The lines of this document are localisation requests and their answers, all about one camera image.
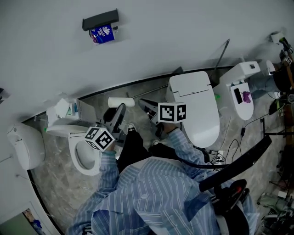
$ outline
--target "marble floor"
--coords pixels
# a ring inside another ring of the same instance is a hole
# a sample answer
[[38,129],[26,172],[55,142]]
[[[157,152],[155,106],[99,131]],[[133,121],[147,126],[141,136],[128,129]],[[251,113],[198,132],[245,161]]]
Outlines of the marble floor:
[[[213,79],[217,82],[218,78],[225,73],[226,70],[218,70]],[[153,81],[133,84],[116,90],[108,91],[102,94],[94,95],[90,98],[83,99],[83,102],[92,105],[96,109],[96,115],[102,117],[107,110],[108,97],[126,97],[126,92],[130,96],[152,90],[154,88],[166,85],[169,78],[161,78]],[[142,96],[141,98],[152,99],[155,101],[164,101],[166,89],[161,89],[153,93]],[[268,113],[268,107],[272,102],[272,98],[265,95],[254,102],[254,115],[251,120],[261,117]],[[63,137],[55,137],[47,134],[44,128],[47,123],[43,121],[45,115],[40,116],[41,120],[34,122],[29,120],[26,124],[31,125],[42,132],[46,158],[45,161],[37,168],[32,170],[32,175],[39,193],[46,205],[49,213],[60,227],[62,231],[71,224],[74,215],[79,206],[85,202],[88,197],[95,191],[98,178],[97,176],[87,176],[81,174],[71,160],[68,148],[68,140]],[[271,116],[266,116],[266,130],[281,131],[283,130],[283,118],[278,115],[278,112]],[[226,140],[224,142],[225,133],[229,124],[229,118],[220,117],[220,135],[217,141],[207,148],[207,150],[224,151],[224,156],[227,155],[228,147],[233,139],[240,142],[241,128],[249,121],[241,121],[231,119]],[[155,137],[150,132],[150,122],[147,114],[138,106],[127,108],[121,129],[126,132],[126,127],[129,122],[136,125],[137,131],[144,139],[144,146],[150,146],[151,140]],[[247,126],[245,136],[242,139],[242,153],[254,146],[262,138],[262,125],[260,121],[256,121]],[[246,172],[239,175],[238,179],[246,179],[250,188],[251,196],[257,202],[259,196],[263,192],[273,191],[273,185],[269,184],[269,180],[276,179],[276,165],[279,162],[279,151],[283,149],[285,140],[282,136],[272,136],[272,144],[267,149],[262,158]],[[232,161],[232,155],[237,148],[236,142],[231,146],[227,156],[227,163]],[[240,156],[240,151],[236,152],[234,159]],[[258,207],[260,218],[268,213],[268,210],[263,207]]]

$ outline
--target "striped shirt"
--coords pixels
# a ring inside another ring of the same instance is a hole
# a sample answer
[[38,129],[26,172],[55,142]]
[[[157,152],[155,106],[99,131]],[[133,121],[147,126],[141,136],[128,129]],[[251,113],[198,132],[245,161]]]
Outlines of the striped shirt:
[[[201,151],[193,148],[176,129],[169,134],[180,158],[204,163]],[[200,192],[199,183],[214,174],[179,161],[151,157],[128,166],[120,175],[113,152],[101,158],[97,191],[80,207],[67,234],[220,234],[210,197],[213,189]],[[222,186],[228,187],[232,180]],[[250,234],[254,234],[258,213],[248,197],[243,204]]]

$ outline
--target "sleeve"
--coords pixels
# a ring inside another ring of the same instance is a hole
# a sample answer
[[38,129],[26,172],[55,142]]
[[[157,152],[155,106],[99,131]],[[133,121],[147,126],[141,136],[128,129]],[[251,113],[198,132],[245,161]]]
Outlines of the sleeve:
[[[187,140],[187,138],[179,128],[169,133],[169,138],[179,158],[198,165],[210,164],[204,162],[203,153],[193,147],[193,145]],[[203,180],[204,178],[206,178],[207,172],[211,172],[210,169],[198,169],[188,166],[185,163],[183,163],[183,165],[188,176],[197,181]]]
[[99,204],[109,193],[116,190],[119,170],[117,168],[114,151],[104,151],[102,153],[98,178],[99,182],[96,192],[94,192],[78,209],[78,213],[73,219],[73,223],[68,228],[66,234],[81,235],[85,226],[91,226],[91,218],[96,205]]

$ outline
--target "sneaker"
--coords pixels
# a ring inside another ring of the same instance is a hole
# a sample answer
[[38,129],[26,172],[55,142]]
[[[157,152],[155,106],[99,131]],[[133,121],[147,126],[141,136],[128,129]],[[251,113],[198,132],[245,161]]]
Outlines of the sneaker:
[[135,125],[133,123],[130,123],[128,125],[128,133],[131,132],[131,131],[137,131],[136,127],[135,127]]
[[155,146],[160,144],[160,142],[158,140],[153,140],[151,146]]

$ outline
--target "black pants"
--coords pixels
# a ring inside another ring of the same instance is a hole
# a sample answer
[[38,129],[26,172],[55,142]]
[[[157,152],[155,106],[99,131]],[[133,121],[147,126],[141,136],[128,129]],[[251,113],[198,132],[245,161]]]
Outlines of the black pants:
[[117,161],[119,173],[127,166],[151,156],[178,159],[175,150],[163,144],[151,146],[147,151],[143,146],[143,139],[140,134],[135,130],[130,131],[126,136],[123,150]]

